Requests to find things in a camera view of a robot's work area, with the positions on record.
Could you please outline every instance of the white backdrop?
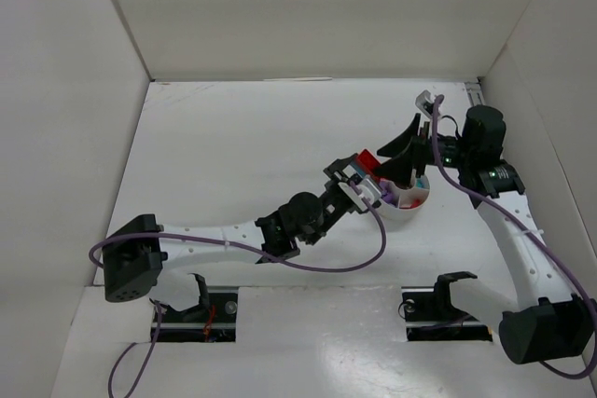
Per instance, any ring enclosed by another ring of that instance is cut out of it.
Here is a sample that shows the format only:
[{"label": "white backdrop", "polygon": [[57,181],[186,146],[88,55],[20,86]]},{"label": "white backdrop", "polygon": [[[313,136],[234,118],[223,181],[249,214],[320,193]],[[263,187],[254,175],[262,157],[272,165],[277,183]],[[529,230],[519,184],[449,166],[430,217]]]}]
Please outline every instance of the white backdrop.
[{"label": "white backdrop", "polygon": [[485,75],[529,0],[118,0],[149,72]]},{"label": "white backdrop", "polygon": [[507,156],[537,223],[593,296],[596,28],[595,0],[533,0],[483,83],[487,102],[506,115]]},{"label": "white backdrop", "polygon": [[48,397],[147,77],[109,0],[0,0],[0,384]]}]

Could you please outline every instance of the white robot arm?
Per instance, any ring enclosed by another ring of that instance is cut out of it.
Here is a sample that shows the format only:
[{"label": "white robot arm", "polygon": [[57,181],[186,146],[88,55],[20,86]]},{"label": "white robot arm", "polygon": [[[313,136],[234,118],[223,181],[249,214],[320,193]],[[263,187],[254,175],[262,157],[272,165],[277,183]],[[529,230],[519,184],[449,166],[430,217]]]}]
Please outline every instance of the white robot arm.
[{"label": "white robot arm", "polygon": [[[427,101],[428,95],[422,98],[417,104],[431,114],[433,104]],[[384,163],[375,160],[370,164],[368,153],[338,159],[324,170],[329,181],[319,198],[298,193],[276,212],[255,222],[185,228],[159,226],[154,215],[138,216],[116,232],[118,241],[108,240],[103,246],[106,300],[125,302],[148,295],[173,309],[191,309],[201,306],[207,295],[204,279],[193,271],[197,264],[260,264],[269,261],[263,253],[283,259],[298,255],[296,240],[315,244],[346,213],[366,213],[363,199],[379,206],[382,189],[377,180],[407,185],[413,173],[420,176],[426,165],[436,164],[429,123],[419,127],[420,119],[417,114],[405,132],[377,152],[389,158]],[[462,136],[438,136],[437,153],[443,166],[458,170],[461,186],[493,198],[541,239],[524,185],[516,170],[501,159],[505,133],[499,111],[474,106],[467,112]],[[506,216],[472,196],[471,200],[495,236],[516,297],[496,293],[474,273],[440,275],[433,293],[434,312],[441,318],[437,320],[447,321],[464,313],[473,316],[499,331],[507,356],[516,364],[579,355],[593,332],[594,301],[581,300],[560,270]],[[152,237],[143,238],[147,232]],[[184,238],[160,242],[155,237],[158,233],[199,237],[205,243]],[[231,243],[263,252],[243,250]]]}]

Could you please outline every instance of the rectangular slot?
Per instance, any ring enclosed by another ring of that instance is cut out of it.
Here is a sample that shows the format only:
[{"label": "rectangular slot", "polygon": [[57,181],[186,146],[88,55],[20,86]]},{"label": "rectangular slot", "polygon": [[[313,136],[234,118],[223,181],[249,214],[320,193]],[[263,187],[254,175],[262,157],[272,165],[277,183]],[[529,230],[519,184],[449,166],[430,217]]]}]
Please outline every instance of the rectangular slot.
[{"label": "rectangular slot", "polygon": [[491,330],[459,309],[442,310],[432,287],[402,288],[400,315],[407,323],[407,340],[493,341]]},{"label": "rectangular slot", "polygon": [[[200,306],[185,311],[166,308],[158,342],[235,342],[238,288],[209,288],[208,292],[210,309]],[[211,307],[215,312],[210,319]],[[156,331],[156,324],[154,312],[151,337]]]}]

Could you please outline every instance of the white table surface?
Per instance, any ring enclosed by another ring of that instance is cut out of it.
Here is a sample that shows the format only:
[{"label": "white table surface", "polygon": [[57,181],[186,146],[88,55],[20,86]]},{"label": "white table surface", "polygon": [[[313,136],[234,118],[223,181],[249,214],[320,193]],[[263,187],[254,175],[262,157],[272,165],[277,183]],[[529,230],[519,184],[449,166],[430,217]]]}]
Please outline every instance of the white table surface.
[{"label": "white table surface", "polygon": [[[299,191],[320,194],[322,169],[396,137],[424,89],[446,95],[442,112],[463,122],[469,102],[462,83],[154,83],[110,232],[140,213],[173,225],[234,224],[271,213]],[[444,126],[451,132],[452,124]],[[396,317],[399,286],[431,285],[438,274],[470,270],[513,294],[492,234],[468,198],[435,169],[427,175],[431,195],[419,215],[405,226],[389,225],[387,253],[362,271],[199,265],[211,285],[277,287],[242,289],[235,344],[159,344],[135,396],[594,396],[587,380],[511,364],[499,343],[405,342]],[[373,255],[379,243],[370,216],[349,215],[297,261],[348,266]],[[100,271],[95,284],[102,283]],[[150,314],[145,299],[107,304],[102,287],[88,288],[52,396],[104,397],[125,343],[148,340]],[[123,362],[120,395],[144,353],[134,349]],[[576,371],[582,361],[558,365]]]}]

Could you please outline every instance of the purple cable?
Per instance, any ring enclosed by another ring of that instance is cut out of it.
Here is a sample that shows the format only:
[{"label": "purple cable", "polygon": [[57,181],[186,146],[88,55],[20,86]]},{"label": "purple cable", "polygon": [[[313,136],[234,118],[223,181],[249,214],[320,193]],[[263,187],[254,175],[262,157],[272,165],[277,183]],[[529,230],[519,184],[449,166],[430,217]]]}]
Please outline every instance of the purple cable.
[{"label": "purple cable", "polygon": [[[529,230],[529,228],[527,226],[525,226],[522,223],[522,221],[519,218],[517,218],[513,213],[510,213],[504,207],[502,207],[498,203],[492,201],[491,199],[486,198],[483,195],[481,195],[473,190],[469,190],[468,188],[466,188],[464,186],[461,186],[460,184],[455,182],[446,172],[446,169],[444,168],[443,164],[441,163],[441,155],[439,154],[439,144],[437,142],[437,124],[439,122],[439,106],[442,104],[443,101],[444,101],[443,95],[438,95],[436,97],[436,100],[433,105],[433,115],[432,115],[432,120],[431,120],[431,145],[433,147],[433,157],[436,162],[437,168],[439,169],[439,172],[441,173],[443,178],[446,179],[446,181],[448,181],[448,184],[450,184],[454,188],[462,191],[463,193],[466,193],[471,198],[480,200],[481,202],[484,202],[487,205],[494,207],[498,212],[500,212],[505,217],[507,217],[510,221],[512,221],[516,225],[516,227],[518,227],[520,230],[522,230],[522,232],[524,232],[524,234],[527,236],[527,238],[529,238],[535,244],[535,246],[537,246],[537,248],[539,248],[539,250],[541,252],[543,252],[543,254],[545,254],[560,269],[560,271],[568,278],[568,280],[574,285],[574,287],[576,288],[576,290],[582,297],[582,300],[585,303],[587,310],[589,311],[590,318],[593,321],[593,329],[594,329],[595,333],[597,334],[597,310],[591,303],[590,297],[587,294],[587,292],[585,291],[585,289],[582,287],[582,285],[580,284],[580,281],[578,281],[578,279],[575,277],[575,275],[572,273],[572,271],[563,263],[563,261],[555,253],[553,253],[550,250],[550,248],[543,241],[541,241],[533,232],[531,232]],[[588,375],[590,375],[593,372],[595,367],[597,367],[597,337],[595,337],[595,349],[593,350],[593,355],[590,358],[589,364],[580,373],[574,373],[574,374],[566,373],[566,372],[563,372],[562,370],[558,370],[557,368],[555,368],[543,361],[541,362],[541,364],[543,366],[545,366],[551,372],[555,373],[556,375],[558,375],[560,377],[565,377],[567,379],[582,379],[583,377],[587,377]]]},{"label": "purple cable", "polygon": [[390,189],[390,182],[386,181],[385,179],[381,179],[380,187],[382,188],[383,202],[386,202],[390,205],[396,206],[396,204],[395,204],[396,197],[394,196],[394,193],[392,193],[392,190]]},{"label": "purple cable", "polygon": [[[354,191],[356,191],[357,193],[360,193],[360,191],[358,190],[358,187],[352,183],[351,183],[351,188]],[[317,268],[317,267],[313,267],[313,266],[300,265],[298,263],[293,263],[291,261],[284,260],[283,258],[279,258],[272,254],[268,254],[267,252],[264,252],[260,249],[253,247],[253,246],[249,246],[248,244],[243,244],[241,242],[228,241],[228,245],[237,247],[239,249],[244,249],[244,250],[252,252],[254,254],[262,255],[263,257],[269,259],[270,261],[272,261],[274,263],[280,263],[281,265],[285,265],[290,268],[307,270],[309,272],[325,272],[325,273],[331,273],[331,274],[341,274],[341,273],[345,273],[345,272],[353,272],[355,270],[366,268],[367,266],[369,266],[369,265],[375,263],[377,260],[379,260],[380,257],[383,255],[383,253],[385,252],[385,245],[387,242],[386,241],[387,238],[385,235],[385,226],[383,225],[382,218],[380,217],[380,215],[377,213],[377,211],[371,206],[371,204],[366,199],[363,199],[363,202],[365,202],[365,205],[367,205],[368,210],[371,212],[371,214],[375,218],[375,221],[377,222],[377,225],[380,228],[380,231],[382,233],[382,246],[380,247],[380,250],[373,257],[371,257],[369,260],[367,260],[359,265],[356,265],[356,266],[350,266],[347,268]],[[90,260],[98,268],[103,268],[104,265],[95,257],[95,253],[97,251],[99,251],[101,248],[103,248],[106,244],[112,244],[114,242],[120,242],[120,241],[126,241],[126,240],[140,240],[140,239],[147,239],[147,238],[159,238],[159,239],[166,239],[166,240],[187,240],[187,241],[199,242],[199,243],[204,243],[204,244],[215,244],[218,246],[227,244],[227,242],[224,240],[215,240],[212,238],[204,238],[204,237],[194,237],[192,235],[182,235],[182,234],[178,234],[178,233],[159,233],[159,232],[130,233],[127,235],[118,235],[116,237],[110,237],[106,240],[100,241],[97,244],[95,244],[90,249],[90,253],[89,253]]]},{"label": "purple cable", "polygon": [[[141,368],[139,369],[139,373],[137,374],[137,377],[134,379],[134,382],[132,383],[131,388],[129,389],[127,394],[124,395],[124,398],[129,398],[132,395],[132,393],[134,392],[134,390],[137,388],[137,385],[139,384],[139,381],[141,380],[141,376],[143,375],[143,372],[145,372],[145,370],[146,370],[147,363],[149,362],[149,358],[151,357],[151,353],[153,352],[153,349],[156,348],[156,342],[158,342],[158,335],[160,334],[160,327],[161,327],[162,312],[161,312],[160,302],[154,302],[154,306],[156,308],[156,312],[158,313],[158,321],[156,322],[156,330],[154,331],[153,337],[151,338],[149,350],[147,350],[146,358],[143,360],[143,364],[141,365]],[[114,392],[112,391],[112,381],[114,380],[114,375],[116,374],[118,365],[120,364],[120,361],[122,361],[124,356],[129,351],[131,351],[132,347],[134,347],[135,345],[137,345],[136,342],[131,343],[131,345],[129,347],[127,347],[120,354],[118,359],[116,359],[116,362],[114,363],[114,366],[112,367],[112,371],[110,372],[110,377],[108,378],[108,396],[110,398],[115,398]]]}]

